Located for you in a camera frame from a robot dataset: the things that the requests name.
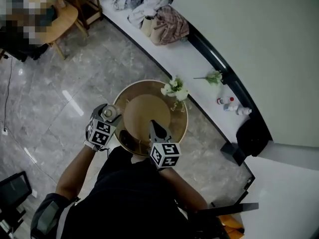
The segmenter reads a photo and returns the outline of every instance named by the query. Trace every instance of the bottle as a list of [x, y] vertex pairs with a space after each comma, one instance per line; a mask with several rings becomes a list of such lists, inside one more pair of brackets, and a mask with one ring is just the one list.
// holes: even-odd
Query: bottle
[[238, 109], [238, 106], [231, 106], [230, 104], [224, 105], [224, 111], [233, 112]]
[[230, 98], [217, 98], [217, 103], [219, 105], [226, 105], [226, 104], [230, 104], [232, 101], [234, 101], [233, 97]]
[[248, 107], [239, 107], [236, 110], [237, 115], [249, 115], [252, 112], [252, 110]]

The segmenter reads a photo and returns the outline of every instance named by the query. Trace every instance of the marble floor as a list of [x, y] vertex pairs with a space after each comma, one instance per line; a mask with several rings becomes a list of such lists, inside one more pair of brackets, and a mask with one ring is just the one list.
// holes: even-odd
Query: marble floor
[[[6, 108], [9, 134], [0, 134], [0, 180], [24, 170], [37, 192], [23, 204], [27, 213], [18, 238], [25, 238], [34, 211], [46, 194], [54, 192], [63, 170], [82, 148], [92, 110], [113, 102], [125, 86], [135, 81], [168, 81], [161, 69], [108, 21], [95, 22], [89, 34], [84, 39], [74, 27], [59, 40], [67, 55], [65, 61], [53, 48], [37, 61], [12, 61]], [[1, 128], [9, 74], [10, 59], [2, 59]], [[207, 201], [232, 204], [242, 195], [250, 173], [224, 158], [219, 151], [224, 139], [189, 100], [187, 107], [189, 125], [176, 170]], [[112, 139], [110, 148], [117, 145]], [[81, 198], [92, 189], [106, 159], [106, 152], [96, 154]]]

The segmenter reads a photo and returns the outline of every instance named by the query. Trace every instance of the bag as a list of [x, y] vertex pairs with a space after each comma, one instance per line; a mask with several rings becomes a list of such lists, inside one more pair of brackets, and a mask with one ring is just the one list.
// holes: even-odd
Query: bag
[[166, 30], [167, 24], [163, 23], [159, 26], [153, 28], [150, 39], [153, 44], [160, 45], [161, 36], [163, 35], [164, 31]]
[[264, 127], [254, 119], [247, 120], [236, 133], [238, 146], [246, 156], [256, 157], [268, 143], [268, 135]]
[[143, 20], [143, 24], [141, 27], [141, 31], [147, 36], [150, 37], [152, 33], [152, 22], [153, 22], [153, 17], [151, 16], [146, 16]]

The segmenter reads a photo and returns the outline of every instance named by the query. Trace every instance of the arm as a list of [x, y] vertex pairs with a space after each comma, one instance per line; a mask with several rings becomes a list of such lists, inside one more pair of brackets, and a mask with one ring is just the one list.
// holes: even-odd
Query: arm
[[159, 174], [173, 189], [178, 203], [185, 206], [188, 211], [197, 212], [208, 208], [205, 199], [184, 181], [174, 169], [166, 168], [159, 171]]
[[75, 159], [63, 172], [55, 193], [71, 200], [79, 195], [86, 173], [95, 155], [95, 151], [84, 146]]

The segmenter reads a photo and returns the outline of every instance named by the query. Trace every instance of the electrical outlet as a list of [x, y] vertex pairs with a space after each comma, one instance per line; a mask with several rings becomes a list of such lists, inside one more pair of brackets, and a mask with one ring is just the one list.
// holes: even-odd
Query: electrical outlet
[[4, 128], [2, 129], [2, 134], [3, 134], [3, 135], [8, 135], [8, 129], [7, 129], [6, 127], [4, 127]]

